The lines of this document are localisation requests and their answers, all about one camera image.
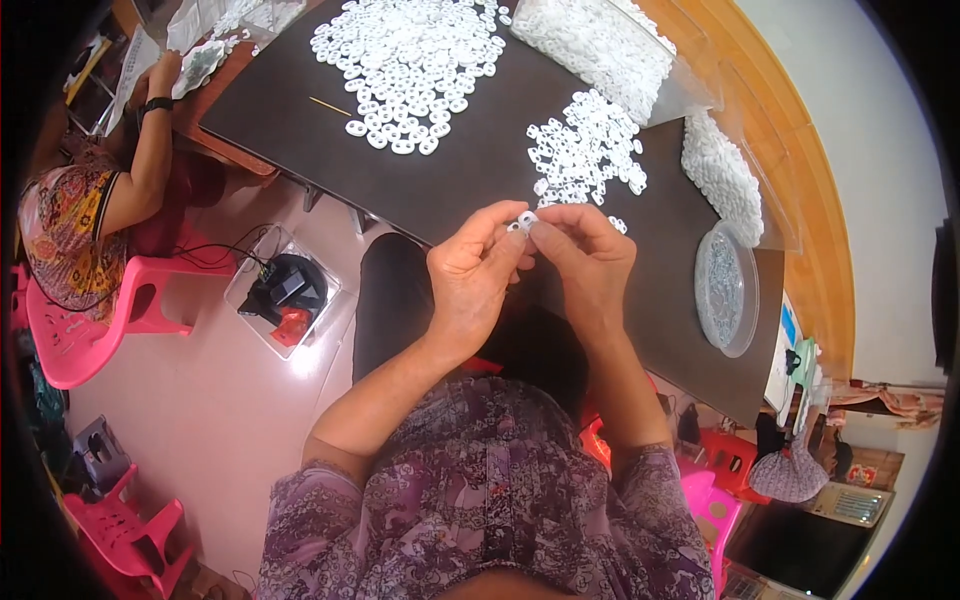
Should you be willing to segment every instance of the black wristwatch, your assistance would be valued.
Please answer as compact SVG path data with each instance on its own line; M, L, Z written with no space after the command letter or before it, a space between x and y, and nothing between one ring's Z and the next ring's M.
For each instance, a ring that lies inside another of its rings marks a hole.
M147 104L143 105L143 113L147 114L151 110L156 108L166 108L167 110L174 109L174 101L171 98L163 98L162 96L157 96L147 101Z
M143 115L147 114L155 108L164 108L166 110L173 111L174 101L171 98L164 98L162 96L157 96L156 98L151 98L140 107L140 110L136 112L136 130L140 131L143 129Z

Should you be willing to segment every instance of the pink plastic stool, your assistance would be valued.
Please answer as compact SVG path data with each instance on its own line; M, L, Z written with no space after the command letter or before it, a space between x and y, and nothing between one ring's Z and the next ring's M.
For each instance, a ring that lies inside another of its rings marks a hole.
M136 465L131 465L117 485L96 504L86 504L78 495L69 493L63 497L63 506L113 568L131 577L150 577L166 599L173 593L193 553L193 545L187 546L173 564L167 563L163 549L170 531L183 516L183 505L173 500L150 522L144 523L131 503L120 499L120 491L135 473ZM143 538L149 540L158 556L148 558L133 545Z
M180 241L182 246L188 248L206 243L186 225L180 231ZM53 304L36 280L31 279L26 295L27 318L34 334L43 375L55 388L71 390L97 374L128 333L188 335L192 326L168 320L160 309L160 299L170 275L183 273L229 277L233 276L235 270L233 257L219 248L200 249L191 252L188 257L134 256L127 262L110 327L88 321L82 313L64 310ZM150 305L141 317L131 321L136 292L148 285L155 289Z
M719 599L726 581L723 552L733 533L733 526L743 503L729 493L714 487L716 475L712 471L701 469L680 458L677 459L677 465L680 467L680 485L684 490L686 502L690 505L690 513L694 517L701 516L717 529L717 539L710 552L710 570L713 572L713 584L716 587L716 597ZM726 512L723 516L717 517L710 512L710 506L716 503L724 507Z

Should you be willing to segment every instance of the green object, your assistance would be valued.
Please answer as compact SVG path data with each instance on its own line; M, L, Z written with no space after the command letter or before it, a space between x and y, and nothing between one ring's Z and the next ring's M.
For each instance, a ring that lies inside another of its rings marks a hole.
M810 388L810 382L813 380L814 367L817 365L816 349L813 338L797 342L797 346L793 349L800 356L800 366L790 373L790 381L804 386L804 391Z

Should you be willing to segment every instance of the purple floral shirt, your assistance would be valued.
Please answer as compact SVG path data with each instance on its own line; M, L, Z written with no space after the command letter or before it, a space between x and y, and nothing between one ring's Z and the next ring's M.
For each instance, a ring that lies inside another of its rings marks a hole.
M274 485L258 600L426 599L492 567L596 599L713 598L673 452L615 489L570 419L531 386L441 383L360 490L314 462Z

